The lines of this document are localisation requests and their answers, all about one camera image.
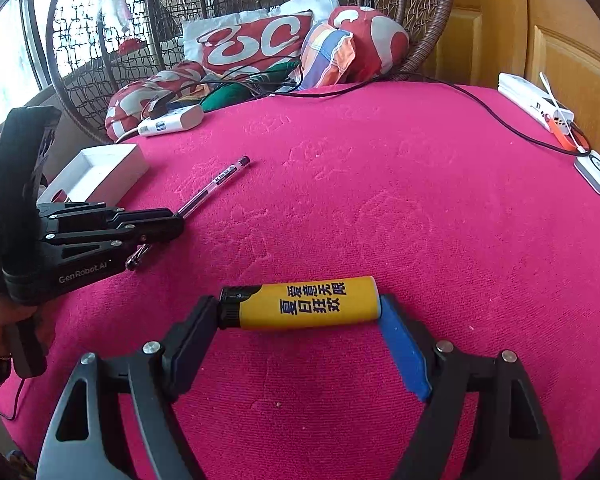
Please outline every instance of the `hand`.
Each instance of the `hand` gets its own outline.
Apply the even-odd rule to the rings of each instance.
[[[7,356],[11,353],[4,327],[27,319],[34,314],[38,320],[36,336],[48,349],[56,336],[55,323],[52,319],[54,305],[54,302],[48,302],[41,307],[23,306],[15,303],[9,296],[0,294],[0,356]]]

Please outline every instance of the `yellow lighter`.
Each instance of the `yellow lighter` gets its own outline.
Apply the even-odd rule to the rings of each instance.
[[[283,330],[360,323],[380,317],[371,276],[320,282],[226,286],[220,293],[221,328]]]

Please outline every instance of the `green cloth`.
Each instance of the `green cloth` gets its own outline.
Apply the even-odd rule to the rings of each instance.
[[[286,63],[277,63],[270,68],[267,68],[263,73],[252,75],[245,79],[247,83],[257,82],[274,82],[282,83],[291,71],[298,66],[299,61],[289,61]],[[275,85],[266,85],[263,88],[275,90],[278,87]],[[205,112],[219,110],[231,105],[237,105],[252,97],[251,91],[237,83],[221,84],[215,88],[208,96],[202,99],[202,109]]]

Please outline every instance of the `blue gripper pad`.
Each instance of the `blue gripper pad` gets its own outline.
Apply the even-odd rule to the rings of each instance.
[[[402,382],[407,390],[416,394],[421,402],[425,402],[431,394],[431,384],[424,356],[391,303],[380,296],[380,304],[382,314],[378,319],[378,326],[398,367]]]

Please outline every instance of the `charging cable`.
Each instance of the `charging cable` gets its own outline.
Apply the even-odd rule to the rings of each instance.
[[[571,140],[573,140],[573,143],[576,145],[576,148],[578,149],[578,151],[580,153],[586,152],[587,150],[583,146],[580,145],[580,143],[576,140],[576,136],[573,135],[573,131],[572,131],[571,127],[569,126],[569,121],[567,121],[567,119],[564,117],[564,114],[562,113],[562,108],[558,105],[558,101],[554,96],[554,92],[551,90],[551,85],[549,85],[549,80],[546,78],[546,76],[542,72],[540,73],[540,80],[542,81],[542,84],[544,85],[546,92],[549,94],[551,101],[554,102],[555,107],[558,109],[558,115],[560,115],[560,118],[563,120],[564,127],[567,128],[569,136],[571,137]]]

